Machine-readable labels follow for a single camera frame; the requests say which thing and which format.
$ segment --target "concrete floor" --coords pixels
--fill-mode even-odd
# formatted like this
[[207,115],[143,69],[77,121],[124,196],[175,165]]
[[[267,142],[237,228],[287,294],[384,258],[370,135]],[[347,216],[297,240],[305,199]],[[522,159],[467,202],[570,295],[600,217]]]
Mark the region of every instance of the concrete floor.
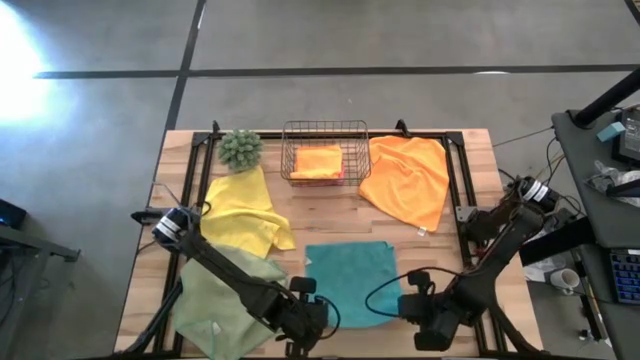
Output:
[[[17,358],[111,352],[176,80],[32,80],[37,71],[177,70],[196,0],[0,2],[0,198],[29,232],[82,249],[53,263]],[[622,0],[209,0],[192,69],[634,63],[640,27]],[[192,78],[178,129],[277,129],[290,119],[371,127],[482,127],[494,143],[550,126],[624,72]],[[546,132],[497,147],[503,169],[535,174]],[[576,195],[566,165],[552,185]],[[613,358],[587,344],[579,300],[530,287],[545,348]]]

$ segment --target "orange cloth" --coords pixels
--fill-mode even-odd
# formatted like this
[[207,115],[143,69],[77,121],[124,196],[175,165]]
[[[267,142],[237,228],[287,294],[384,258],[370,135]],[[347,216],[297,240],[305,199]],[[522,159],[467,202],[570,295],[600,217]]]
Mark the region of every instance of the orange cloth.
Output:
[[296,149],[292,179],[339,179],[342,174],[340,145],[304,146]]
[[369,149],[373,166],[360,195],[398,220],[435,231],[449,185],[442,145],[385,136],[371,139]]

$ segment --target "wire basket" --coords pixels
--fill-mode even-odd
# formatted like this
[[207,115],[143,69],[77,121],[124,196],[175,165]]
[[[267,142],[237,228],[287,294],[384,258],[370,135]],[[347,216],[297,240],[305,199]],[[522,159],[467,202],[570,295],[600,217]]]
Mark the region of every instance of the wire basket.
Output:
[[[331,179],[294,179],[298,149],[340,145],[342,174]],[[291,186],[358,186],[371,174],[369,132],[362,120],[288,121],[282,129],[282,178]]]

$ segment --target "green plant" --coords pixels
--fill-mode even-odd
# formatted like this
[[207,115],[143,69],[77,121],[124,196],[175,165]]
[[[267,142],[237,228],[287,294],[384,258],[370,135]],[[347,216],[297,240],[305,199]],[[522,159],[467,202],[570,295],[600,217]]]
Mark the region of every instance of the green plant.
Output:
[[262,141],[249,130],[233,130],[222,137],[218,145],[218,157],[232,172],[251,169],[260,162]]

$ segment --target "wooden tabletop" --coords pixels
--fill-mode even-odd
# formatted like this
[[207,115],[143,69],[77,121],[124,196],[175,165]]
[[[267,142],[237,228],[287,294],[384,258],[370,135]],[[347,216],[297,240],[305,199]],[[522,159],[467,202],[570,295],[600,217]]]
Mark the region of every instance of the wooden tabletop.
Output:
[[[464,134],[467,158],[478,206],[494,206],[502,197],[502,185],[496,160],[485,129],[460,130]],[[156,181],[165,183],[178,196],[187,168],[187,159],[193,131],[169,131],[165,138]],[[395,247],[398,273],[405,273],[421,266],[440,266],[454,271],[462,270],[462,261],[451,200],[448,200],[438,230],[421,237],[417,229],[406,225],[375,208],[357,195],[357,188],[347,186],[292,188],[280,176],[280,140],[266,140],[262,167],[275,211],[291,222],[295,250],[272,250],[269,257],[277,261],[290,275],[304,276],[305,246],[353,241],[385,240]],[[198,159],[191,199],[196,198],[204,151]],[[459,164],[453,156],[455,167]],[[227,175],[226,166],[214,160],[209,181]],[[456,171],[458,188],[464,191],[462,176]],[[173,207],[175,203],[164,188],[156,186],[152,191],[150,206]],[[150,228],[145,228],[140,246],[149,243]],[[157,311],[165,283],[169,253],[159,246],[151,246],[141,252],[135,263],[129,292],[124,308],[115,350],[128,347],[145,328]],[[444,289],[451,276],[432,272],[438,289]],[[406,292],[415,291],[406,281],[401,282]],[[525,283],[522,264],[516,256],[505,268],[496,283],[500,305],[516,328],[534,346],[541,349],[542,342],[533,313],[529,291]],[[490,324],[485,321],[489,349],[495,349]],[[320,341],[310,356],[340,357],[427,357],[473,356],[478,354],[474,332],[460,326],[453,345],[444,353],[420,352],[413,345],[417,327],[394,319],[385,325],[347,330],[340,329],[331,339]],[[168,331],[167,349],[171,346],[173,328]],[[201,356],[201,352],[185,341],[184,356]],[[248,356],[283,357],[284,342],[273,340],[255,349]]]

